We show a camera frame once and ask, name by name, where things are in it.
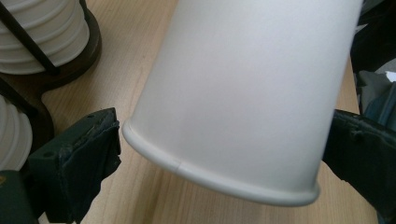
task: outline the wooden table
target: wooden table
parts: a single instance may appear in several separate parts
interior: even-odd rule
[[[177,0],[88,0],[99,22],[102,56],[78,80],[43,96],[56,133],[93,111],[116,107],[123,123],[134,111]],[[358,112],[350,66],[338,108]],[[142,158],[122,135],[118,171],[106,179],[83,223],[374,224],[374,209],[323,163],[319,199],[305,207],[251,203],[204,189]],[[44,216],[41,223],[47,223]]]

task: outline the white cup stack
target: white cup stack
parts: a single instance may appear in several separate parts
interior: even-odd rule
[[[27,116],[0,95],[0,171],[20,170],[29,156],[32,139]]]
[[[55,66],[71,62],[85,48],[90,32],[78,0],[1,0]],[[0,72],[29,75],[45,71],[0,22]]]

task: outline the white paper cup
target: white paper cup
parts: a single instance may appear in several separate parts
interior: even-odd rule
[[[360,8],[361,0],[180,0],[125,139],[208,188],[312,203]]]
[[[18,11],[39,4],[45,0],[2,0],[1,2],[9,11]]]
[[[7,104],[7,109],[7,127],[0,145],[0,170],[4,170],[7,167],[12,154],[17,148],[21,133],[20,118],[17,108],[14,105]]]
[[[0,144],[3,140],[7,127],[7,104],[2,95],[0,95]]]
[[[43,36],[35,40],[37,45],[43,50],[46,55],[54,54],[61,49],[67,47],[73,42],[82,30],[83,26],[83,11],[74,5],[76,10],[73,10],[72,16],[69,20],[60,26],[58,30],[52,34]],[[26,63],[35,61],[35,57],[22,44],[9,45],[5,47],[0,46],[0,63]]]
[[[29,34],[30,37],[36,42],[40,43],[48,40],[52,36],[59,34],[60,28],[73,20],[71,18],[75,11],[76,0],[63,0],[59,6],[57,6],[56,13],[51,13],[50,15],[43,15],[41,20],[32,21],[29,23],[21,23],[21,27]],[[1,48],[23,48],[21,42],[17,37],[12,34],[8,28],[6,28],[3,23],[0,22],[0,43]]]
[[[25,164],[27,157],[29,156],[30,149],[32,147],[33,135],[30,121],[26,117],[26,115],[21,112],[19,112],[19,118],[21,131],[19,141],[7,164],[3,168],[4,170],[19,171]]]
[[[38,25],[27,29],[28,34],[55,66],[75,59],[84,50],[90,37],[89,27],[84,20],[84,13],[78,0],[63,0],[62,3],[65,5],[56,7],[56,12],[59,14],[54,15],[51,12],[50,16],[47,14],[39,20],[44,23],[34,22]],[[2,38],[7,40],[9,37],[7,35],[9,34],[2,35],[0,31],[0,40]],[[0,72],[28,75],[45,70],[21,43],[10,44],[11,42],[0,44]]]
[[[61,14],[65,6],[70,0],[42,0],[42,1],[26,1],[23,7],[8,7],[8,11],[25,29],[37,26],[47,21],[53,20],[57,15]]]

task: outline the dark fabric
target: dark fabric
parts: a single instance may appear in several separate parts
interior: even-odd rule
[[[88,213],[93,199],[98,195],[101,182],[115,172],[120,165],[116,150],[119,139],[119,123],[114,122],[87,142],[77,147],[71,154],[64,151],[60,160],[60,176],[64,195],[69,201],[73,218],[79,223]]]
[[[373,7],[378,6],[384,0],[364,0],[363,6],[361,7],[361,15],[370,11]]]
[[[0,223],[38,224],[17,171],[0,171]]]
[[[396,82],[367,106],[364,117],[375,120],[396,132]]]
[[[396,223],[396,132],[336,111],[323,161],[389,224]]]
[[[396,58],[396,1],[385,0],[361,16],[350,56],[354,72],[376,71]]]
[[[360,71],[357,74],[358,92],[361,95],[360,108],[363,113],[369,104],[389,90],[392,83],[386,74]]]

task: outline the table surface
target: table surface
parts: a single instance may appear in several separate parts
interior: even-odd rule
[[[100,60],[43,102],[56,134],[84,115],[116,107],[123,123],[134,111],[177,0],[88,0],[103,38]],[[358,112],[350,63],[337,108]],[[377,223],[373,207],[321,164],[321,193],[311,205],[285,208],[251,203],[199,187],[142,158],[120,135],[122,164],[102,184],[82,223]],[[45,216],[40,223],[48,223]]]

